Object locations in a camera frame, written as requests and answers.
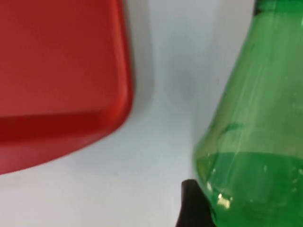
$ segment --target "red plastic tray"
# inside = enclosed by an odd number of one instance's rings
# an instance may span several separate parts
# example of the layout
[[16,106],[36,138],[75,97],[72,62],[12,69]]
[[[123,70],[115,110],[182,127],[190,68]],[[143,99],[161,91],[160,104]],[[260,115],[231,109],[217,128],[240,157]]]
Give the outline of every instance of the red plastic tray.
[[0,174],[124,122],[133,93],[120,0],[1,0],[0,34]]

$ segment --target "plastic bottle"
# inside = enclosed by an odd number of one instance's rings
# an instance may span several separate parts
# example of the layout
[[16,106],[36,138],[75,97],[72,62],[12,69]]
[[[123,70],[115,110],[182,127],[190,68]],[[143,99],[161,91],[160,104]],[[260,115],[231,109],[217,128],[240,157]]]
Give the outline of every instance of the plastic bottle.
[[256,2],[193,160],[217,227],[303,227],[303,0]]

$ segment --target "bottle neck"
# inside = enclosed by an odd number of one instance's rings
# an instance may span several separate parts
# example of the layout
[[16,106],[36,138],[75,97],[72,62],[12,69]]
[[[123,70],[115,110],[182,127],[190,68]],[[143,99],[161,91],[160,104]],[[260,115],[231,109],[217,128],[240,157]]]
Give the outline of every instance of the bottle neck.
[[303,0],[257,0],[256,11],[303,12]]

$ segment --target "white table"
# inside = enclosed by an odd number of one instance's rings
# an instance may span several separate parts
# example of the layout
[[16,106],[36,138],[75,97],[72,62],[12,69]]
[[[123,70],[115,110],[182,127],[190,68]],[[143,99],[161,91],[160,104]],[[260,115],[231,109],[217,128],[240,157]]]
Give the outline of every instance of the white table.
[[173,227],[193,145],[212,117],[252,4],[127,0],[137,86],[130,118],[72,155],[0,176],[1,226]]

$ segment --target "green bottle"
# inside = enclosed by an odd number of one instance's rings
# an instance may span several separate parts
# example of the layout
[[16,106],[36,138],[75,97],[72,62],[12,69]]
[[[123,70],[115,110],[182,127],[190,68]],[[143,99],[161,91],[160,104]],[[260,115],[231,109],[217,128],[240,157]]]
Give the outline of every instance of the green bottle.
[[303,227],[303,0],[256,2],[193,161],[217,227]]

